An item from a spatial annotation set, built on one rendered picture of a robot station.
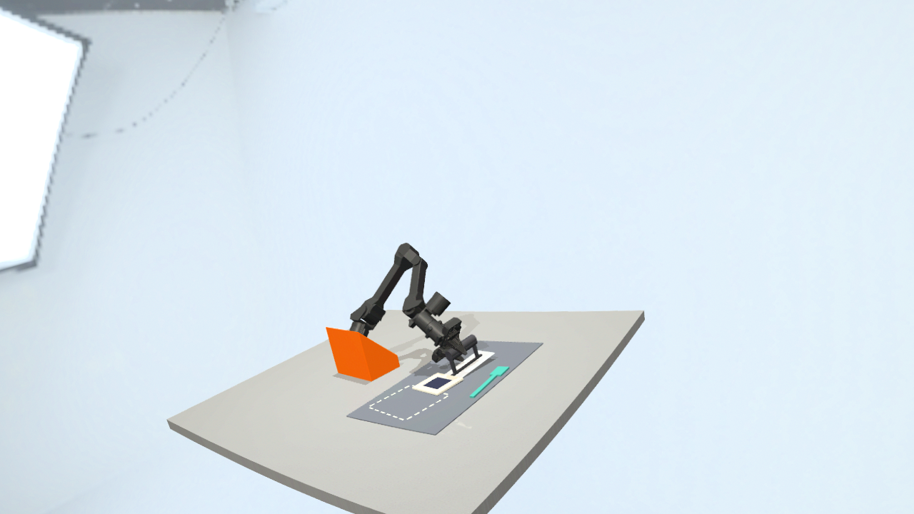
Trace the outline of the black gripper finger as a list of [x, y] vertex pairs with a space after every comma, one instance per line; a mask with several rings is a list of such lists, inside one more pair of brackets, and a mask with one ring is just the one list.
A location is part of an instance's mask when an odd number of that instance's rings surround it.
[[466, 348], [464, 348], [464, 347], [463, 347], [463, 344], [461, 344], [461, 341], [460, 341], [460, 339], [459, 339], [459, 333], [460, 333], [460, 330], [458, 330], [457, 332], [455, 332], [455, 334], [449, 336], [449, 337], [446, 339], [445, 344], [446, 344], [448, 347], [451, 347], [451, 348], [455, 349], [455, 351], [458, 351], [459, 353], [461, 353], [461, 354], [463, 354], [463, 355], [466, 356], [466, 355], [467, 355]]
[[[448, 349], [450, 349], [450, 348], [451, 348], [451, 347], [448, 347], [447, 349], [444, 349], [444, 351], [441, 352], [441, 354], [440, 354], [438, 357], [446, 357], [446, 356], [445, 356], [445, 352], [446, 352]], [[457, 361], [461, 361], [461, 362], [464, 361], [463, 356], [459, 356], [459, 357], [457, 357], [457, 358], [455, 358], [455, 359], [457, 359]]]

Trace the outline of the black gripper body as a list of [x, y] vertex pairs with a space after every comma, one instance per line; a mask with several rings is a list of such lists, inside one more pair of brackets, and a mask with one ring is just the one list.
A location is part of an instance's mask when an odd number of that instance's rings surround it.
[[444, 349], [448, 348], [448, 346], [445, 344], [446, 339], [457, 332], [454, 326], [461, 325], [461, 320], [459, 318], [452, 318], [448, 320], [444, 325], [441, 325], [442, 322], [443, 321], [441, 320], [432, 320], [430, 324], [426, 326], [424, 331], [426, 338], [431, 338], [431, 340], [434, 341], [434, 347], [440, 346], [435, 349], [432, 354], [432, 361], [435, 363], [438, 363], [440, 359], [444, 358], [438, 356], [441, 354], [441, 352], [444, 351]]

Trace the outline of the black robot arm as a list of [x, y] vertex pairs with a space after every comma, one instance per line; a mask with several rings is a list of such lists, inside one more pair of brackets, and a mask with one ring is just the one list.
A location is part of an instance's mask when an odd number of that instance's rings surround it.
[[[373, 297], [363, 302], [350, 316], [353, 320], [350, 330], [359, 332], [368, 337], [368, 330], [374, 330], [379, 320], [384, 318], [384, 303], [391, 295], [401, 276], [409, 268], [412, 268], [411, 282], [409, 282], [408, 297], [403, 303], [402, 311], [409, 318], [409, 328], [418, 326], [423, 332], [426, 326], [430, 324], [434, 316], [440, 316], [451, 304], [448, 300], [436, 291], [431, 299], [425, 303], [423, 299], [423, 290], [426, 277], [427, 261], [420, 257], [420, 253], [409, 243], [402, 243], [398, 247], [394, 257], [394, 264], [391, 270], [386, 274], [384, 281], [380, 283], [378, 290]], [[432, 315], [431, 315], [432, 314]], [[363, 322], [365, 321], [365, 322]]]

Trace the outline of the cream square tile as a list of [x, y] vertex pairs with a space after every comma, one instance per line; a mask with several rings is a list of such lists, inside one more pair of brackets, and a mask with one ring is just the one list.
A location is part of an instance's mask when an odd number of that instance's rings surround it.
[[460, 383], [463, 378], [458, 378], [455, 376], [448, 376], [442, 373], [437, 373], [430, 378], [426, 378], [423, 383], [419, 383], [414, 386], [415, 390], [423, 391], [424, 393], [430, 393], [438, 395], [445, 393], [448, 388], [455, 386], [457, 383]]

